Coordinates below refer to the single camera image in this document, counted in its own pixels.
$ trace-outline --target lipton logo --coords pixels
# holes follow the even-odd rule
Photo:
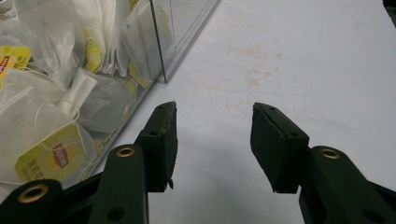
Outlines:
[[[67,164],[69,164],[69,159],[67,155],[66,149],[59,144],[52,150],[53,159],[55,160],[56,164],[58,164],[61,168],[64,168]]]
[[[9,56],[4,57],[3,61],[0,63],[0,73],[4,71],[4,69],[7,67],[9,61]]]

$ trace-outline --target transparent container wall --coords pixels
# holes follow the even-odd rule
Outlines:
[[[153,1],[164,71],[159,79],[166,82],[175,73],[219,0]]]

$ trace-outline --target black object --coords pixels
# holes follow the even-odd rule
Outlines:
[[[0,205],[0,223],[149,223],[147,193],[173,186],[176,124],[175,102],[157,106],[133,145],[110,151],[101,174],[65,190],[55,180],[29,182]]]
[[[396,193],[370,183],[343,152],[308,147],[308,136],[277,108],[256,103],[250,144],[278,193],[296,193],[305,223],[396,223]]]

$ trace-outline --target brass ring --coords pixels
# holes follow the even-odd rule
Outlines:
[[[320,153],[322,154],[322,156],[329,158],[329,159],[336,160],[336,159],[340,158],[340,155],[332,149],[323,148],[320,150]]]
[[[29,189],[24,190],[18,197],[18,201],[20,203],[32,203],[44,197],[48,191],[48,186],[37,184],[30,187]]]
[[[131,147],[123,147],[117,151],[117,156],[119,157],[129,157],[134,155],[134,149]]]

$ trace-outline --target white table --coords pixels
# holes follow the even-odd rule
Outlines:
[[[274,194],[250,150],[254,102],[396,190],[395,84],[396,30],[381,0],[223,0],[114,147],[176,101],[175,189],[149,195],[150,223],[304,223],[298,195]]]

